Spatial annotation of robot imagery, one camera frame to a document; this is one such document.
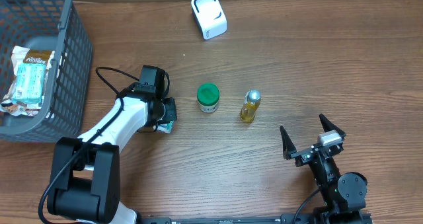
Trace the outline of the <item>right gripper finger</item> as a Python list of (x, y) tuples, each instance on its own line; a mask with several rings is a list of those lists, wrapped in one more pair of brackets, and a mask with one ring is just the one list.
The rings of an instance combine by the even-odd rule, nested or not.
[(297, 152), (297, 149), (283, 126), (280, 126), (280, 133), (283, 144), (283, 157), (286, 160), (290, 160), (292, 155)]
[(338, 126), (334, 125), (324, 114), (319, 114), (319, 119), (325, 132), (334, 130), (340, 135), (341, 138), (345, 138), (346, 133)]

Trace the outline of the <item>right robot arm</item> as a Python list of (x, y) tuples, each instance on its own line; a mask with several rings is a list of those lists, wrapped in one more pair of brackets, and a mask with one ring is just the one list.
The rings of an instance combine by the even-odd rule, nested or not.
[(282, 223), (370, 224), (366, 207), (367, 179), (358, 172), (341, 174), (333, 157), (343, 151), (346, 133), (323, 114), (319, 115), (324, 132), (316, 144), (298, 151), (286, 129), (280, 127), (283, 157), (293, 159), (297, 167), (309, 166), (317, 189), (298, 207), (294, 214), (283, 214)]

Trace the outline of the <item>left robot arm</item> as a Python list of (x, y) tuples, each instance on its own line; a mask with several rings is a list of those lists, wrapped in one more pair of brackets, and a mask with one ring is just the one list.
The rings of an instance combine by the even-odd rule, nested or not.
[(170, 133), (177, 120), (168, 96), (169, 74), (144, 65), (141, 75), (116, 93), (114, 106), (93, 128), (55, 145), (50, 183), (38, 205), (72, 223), (141, 223), (120, 200), (120, 153), (137, 132)]

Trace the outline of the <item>green lid seasoning jar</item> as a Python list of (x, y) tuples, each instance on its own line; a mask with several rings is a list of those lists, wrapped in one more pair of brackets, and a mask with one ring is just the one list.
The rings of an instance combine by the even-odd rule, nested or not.
[(212, 113), (219, 108), (220, 92), (213, 83), (204, 83), (197, 90), (198, 106), (202, 112)]

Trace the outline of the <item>teal tissue pack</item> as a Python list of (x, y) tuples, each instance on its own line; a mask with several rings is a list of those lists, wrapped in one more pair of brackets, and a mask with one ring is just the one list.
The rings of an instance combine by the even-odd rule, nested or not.
[(41, 102), (45, 73), (46, 66), (44, 64), (21, 63), (17, 70), (12, 101), (24, 104)]

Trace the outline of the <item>yellow dish soap bottle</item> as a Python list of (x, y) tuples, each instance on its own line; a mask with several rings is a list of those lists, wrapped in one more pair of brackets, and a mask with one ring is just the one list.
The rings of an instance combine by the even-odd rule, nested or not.
[(240, 118), (244, 122), (253, 122), (255, 118), (256, 111), (260, 106), (261, 102), (261, 93), (256, 90), (250, 90), (245, 95), (245, 100), (243, 107), (240, 112)]

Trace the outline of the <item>teal white tissue packet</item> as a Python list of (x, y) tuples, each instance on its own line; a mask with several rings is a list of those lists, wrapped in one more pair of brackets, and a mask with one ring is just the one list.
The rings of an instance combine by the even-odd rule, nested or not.
[(163, 132), (163, 133), (170, 133), (173, 129), (173, 121), (170, 121), (167, 124), (159, 124), (157, 125), (157, 131)]

